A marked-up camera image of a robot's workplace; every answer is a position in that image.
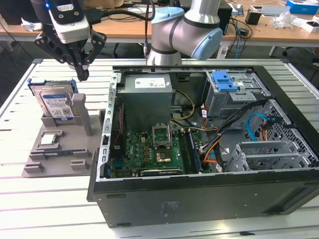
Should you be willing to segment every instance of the light blue joint cap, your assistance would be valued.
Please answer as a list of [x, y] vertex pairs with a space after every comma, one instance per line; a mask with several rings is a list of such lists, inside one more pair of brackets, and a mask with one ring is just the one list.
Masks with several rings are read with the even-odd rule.
[[213, 29], [195, 47], [191, 57], [197, 60], [208, 59], [219, 47], [222, 37], [223, 31], [220, 28]]
[[170, 6], [157, 8], [155, 18], [151, 21], [152, 24], [169, 21], [179, 16], [184, 15], [184, 10], [180, 7]]

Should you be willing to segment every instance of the wooden desk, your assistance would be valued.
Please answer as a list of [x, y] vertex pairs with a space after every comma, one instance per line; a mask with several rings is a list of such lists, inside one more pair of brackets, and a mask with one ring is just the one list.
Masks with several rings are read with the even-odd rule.
[[[279, 1], [269, 0], [237, 0], [243, 5], [244, 10], [247, 10], [251, 5], [282, 5]], [[240, 21], [245, 21], [246, 16], [237, 16], [236, 18]], [[311, 19], [311, 15], [299, 15], [301, 18]], [[253, 35], [248, 39], [246, 45], [256, 46], [298, 46], [298, 47], [319, 47], [319, 33], [309, 33], [296, 26], [293, 29], [274, 29], [271, 24], [271, 17], [261, 17], [258, 25], [251, 25], [253, 29]], [[39, 32], [28, 32], [21, 26], [9, 26], [7, 30], [12, 36], [18, 41], [33, 41]], [[94, 25], [94, 30], [102, 32], [107, 35], [107, 42], [126, 42], [126, 43], [137, 43], [144, 42], [144, 22], [130, 22], [122, 23], [111, 20], [103, 21], [99, 24]], [[152, 30], [149, 24], [148, 38], [151, 38]], [[228, 31], [223, 36], [221, 43], [219, 57], [223, 57], [222, 50], [228, 48], [232, 41], [235, 39], [235, 29], [233, 26], [228, 27]], [[0, 41], [12, 40], [7, 33], [0, 28]]]

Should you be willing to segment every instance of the desk leg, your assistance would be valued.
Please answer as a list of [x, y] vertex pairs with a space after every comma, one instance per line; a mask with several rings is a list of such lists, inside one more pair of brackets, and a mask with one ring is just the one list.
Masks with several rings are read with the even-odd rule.
[[277, 49], [278, 49], [278, 46], [273, 46], [269, 52], [269, 56], [274, 56]]
[[6, 50], [7, 50], [7, 52], [13, 52], [13, 48], [12, 48], [12, 46], [11, 46], [11, 42], [12, 41], [2, 41], [1, 42], [1, 46], [3, 46]]
[[229, 48], [229, 43], [222, 41], [220, 43], [216, 59], [225, 59], [228, 48]]

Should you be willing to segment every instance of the floor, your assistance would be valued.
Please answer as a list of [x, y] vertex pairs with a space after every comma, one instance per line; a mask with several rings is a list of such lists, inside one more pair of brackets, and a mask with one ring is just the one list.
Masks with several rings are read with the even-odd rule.
[[[22, 78], [27, 68], [32, 63], [32, 59], [20, 49], [18, 44], [14, 44], [14, 52], [8, 53], [3, 50], [0, 53], [0, 106], [5, 102], [18, 81]], [[99, 58], [111, 58], [115, 43], [108, 43]], [[24, 42], [23, 47], [33, 58], [51, 58], [45, 52], [37, 48], [33, 42]], [[268, 59], [271, 47], [247, 46], [240, 58]], [[313, 55], [308, 48], [292, 48], [287, 51], [286, 57], [282, 56], [279, 49], [275, 58], [287, 58], [307, 79], [310, 79], [315, 72], [312, 67]], [[119, 58], [143, 58], [142, 47], [137, 44], [121, 43], [116, 51]], [[229, 53], [227, 58], [235, 58], [236, 54]], [[315, 74], [313, 84], [319, 86], [319, 72]]]

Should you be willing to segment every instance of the aluminum profile table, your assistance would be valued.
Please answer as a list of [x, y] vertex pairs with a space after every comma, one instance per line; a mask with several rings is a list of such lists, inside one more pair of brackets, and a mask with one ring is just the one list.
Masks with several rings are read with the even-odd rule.
[[[141, 65], [132, 59], [98, 59], [87, 82], [89, 114], [106, 107], [112, 66]], [[192, 65], [264, 65], [297, 107], [319, 130], [319, 92], [289, 63], [280, 60], [185, 60]], [[86, 201], [89, 176], [22, 178], [39, 128], [42, 111], [27, 88], [28, 78], [76, 79], [75, 71], [55, 60], [33, 63], [0, 109], [0, 238], [318, 238], [319, 197], [287, 216], [109, 229], [96, 203]]]

